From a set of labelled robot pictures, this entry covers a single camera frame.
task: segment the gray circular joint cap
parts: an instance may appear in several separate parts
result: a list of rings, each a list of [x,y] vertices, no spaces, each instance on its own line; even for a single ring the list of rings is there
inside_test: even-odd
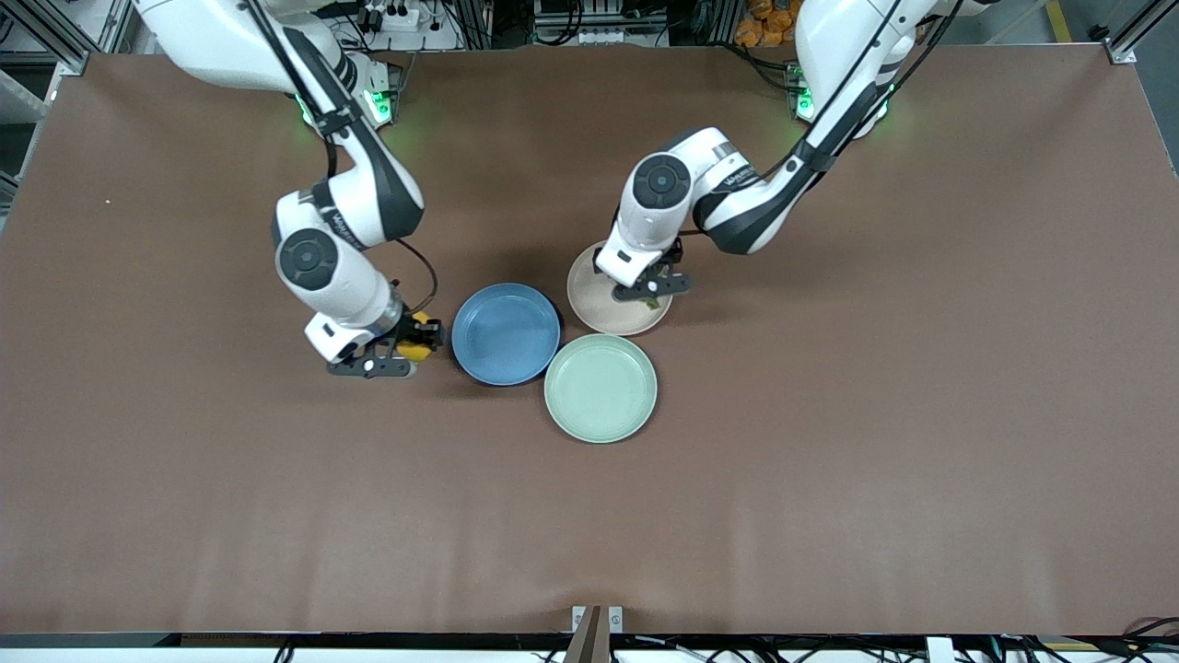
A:
[[[691,177],[684,162],[671,155],[647,157],[634,171],[634,199],[648,210],[666,210],[687,197]]]
[[[322,230],[296,230],[278,249],[278,267],[288,281],[304,290],[320,290],[331,283],[340,252],[331,236]]]

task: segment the blue plate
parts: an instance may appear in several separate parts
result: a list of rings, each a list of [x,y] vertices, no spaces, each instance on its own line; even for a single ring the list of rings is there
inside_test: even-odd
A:
[[[561,323],[552,302],[519,283],[498,283],[472,295],[450,334],[450,349],[463,370],[498,387],[540,375],[560,343]]]

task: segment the beige plate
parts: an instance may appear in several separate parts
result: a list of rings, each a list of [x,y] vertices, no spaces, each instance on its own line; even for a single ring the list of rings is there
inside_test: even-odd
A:
[[[573,313],[594,332],[630,336],[646,332],[667,315],[672,295],[664,295],[652,309],[647,302],[619,302],[614,300],[614,281],[605,274],[594,274],[593,252],[606,242],[598,242],[581,251],[573,261],[565,290],[569,296]]]

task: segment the table surface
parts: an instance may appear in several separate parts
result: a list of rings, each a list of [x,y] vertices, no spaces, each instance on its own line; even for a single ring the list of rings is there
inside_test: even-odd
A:
[[[420,59],[383,132],[452,319],[566,271],[627,172],[802,127],[731,54]],[[61,86],[0,243],[6,631],[1120,632],[1179,612],[1179,185],[1099,46],[943,47],[752,257],[638,339],[654,416],[591,446],[447,356],[331,378],[274,201],[323,149],[166,59]],[[371,251],[408,300],[422,268]]]

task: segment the plate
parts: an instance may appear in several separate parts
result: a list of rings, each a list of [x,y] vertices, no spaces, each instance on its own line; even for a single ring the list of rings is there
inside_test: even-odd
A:
[[[594,444],[633,435],[656,408],[659,392],[647,355],[620,336],[591,334],[556,353],[545,376],[545,405],[553,421]]]
[[[488,285],[455,316],[450,348],[480,382],[503,387],[540,375],[561,343],[556,309],[539,290],[520,283]]]
[[[593,254],[605,244],[606,242],[598,242],[573,261],[569,277],[565,282],[573,313],[587,327],[602,334],[631,336],[651,329],[667,315],[672,295],[657,298],[659,307],[656,309],[648,307],[647,302],[615,300],[613,291],[618,283],[605,274],[593,271]]]

